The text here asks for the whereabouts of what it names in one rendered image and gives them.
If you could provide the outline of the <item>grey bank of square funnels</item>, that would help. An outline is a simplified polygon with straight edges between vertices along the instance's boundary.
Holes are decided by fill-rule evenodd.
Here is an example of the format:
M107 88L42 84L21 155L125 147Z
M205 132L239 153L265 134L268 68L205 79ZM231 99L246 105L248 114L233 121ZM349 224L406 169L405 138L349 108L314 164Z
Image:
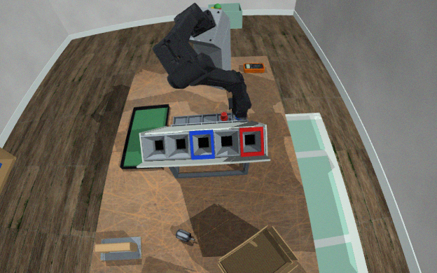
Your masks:
M235 118L235 114L233 114L232 112L227 114L228 114L228 119L226 121L221 120L221 113L174 116L173 125L171 125L171 127L172 126L177 126L177 127L173 127L173 129L158 130L164 128L164 127L160 127L157 129L152 129L146 132L139 133L142 163L139 164L137 168L223 165L223 164L235 164L235 163L245 163L245 162L270 161L270 158L267 156L268 155L267 125L254 122L252 120L251 122L249 122L247 118L237 120ZM252 125L261 125L261 126L252 126ZM263 128L264 155L241 157L240 128L245 128L245 127L264 127ZM218 129L210 129L210 128L218 128ZM215 154L214 159L201 159L201 160L188 159L191 158L189 131L200 131L200 130L213 130L214 154ZM175 132L164 132L164 131L175 131ZM149 132L155 132L155 133L149 133ZM242 134L243 134L244 153L261 151L261 131L243 132ZM255 144L254 135L256 135L256 145L245 146L245 145ZM197 138L199 142L199 149L197 146L198 145ZM176 148L177 149L186 148L186 150L175 150L175 145L174 145L175 139L176 139ZM156 150L159 149L161 151L153 151L152 141L155 141L155 149ZM222 146L233 146L233 147L224 148ZM204 147L209 147L209 148L204 148ZM163 149L164 151L162 151ZM194 155L212 155L211 134L193 135L193 150L194 150Z

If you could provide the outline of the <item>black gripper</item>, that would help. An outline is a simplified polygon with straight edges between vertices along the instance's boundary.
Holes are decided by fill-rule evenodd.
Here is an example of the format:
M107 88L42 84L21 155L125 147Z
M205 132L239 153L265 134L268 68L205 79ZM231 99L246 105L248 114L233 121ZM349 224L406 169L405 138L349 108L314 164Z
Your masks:
M235 114L235 117L236 117L237 110L236 110L236 108L233 108L233 98L228 98L228 104L229 104L229 110L232 109L232 113Z

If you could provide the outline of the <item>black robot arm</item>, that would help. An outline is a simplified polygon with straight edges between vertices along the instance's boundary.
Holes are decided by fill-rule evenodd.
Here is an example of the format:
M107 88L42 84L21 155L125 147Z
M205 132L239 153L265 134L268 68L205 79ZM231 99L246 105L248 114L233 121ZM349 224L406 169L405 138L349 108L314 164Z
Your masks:
M202 52L198 55L188 43L190 36L196 37L216 26L211 11L202 12L194 3L179 13L174 22L176 25L168 35L153 47L153 52L169 75L168 83L175 89L200 84L222 87L235 96L233 108L237 110L237 118L246 118L251 101L243 75L235 70L215 68L210 56Z

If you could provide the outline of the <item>blue square band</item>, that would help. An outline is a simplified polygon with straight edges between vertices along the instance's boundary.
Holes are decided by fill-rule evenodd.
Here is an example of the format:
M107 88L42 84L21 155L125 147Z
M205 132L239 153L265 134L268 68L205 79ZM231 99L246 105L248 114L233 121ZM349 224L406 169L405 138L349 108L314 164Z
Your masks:
M191 151L191 159L192 160L201 160L201 159L214 159L214 134L213 130L200 130L200 131L189 131L190 134L190 151ZM211 134L211 153L212 155L194 155L193 150L193 135L199 134Z

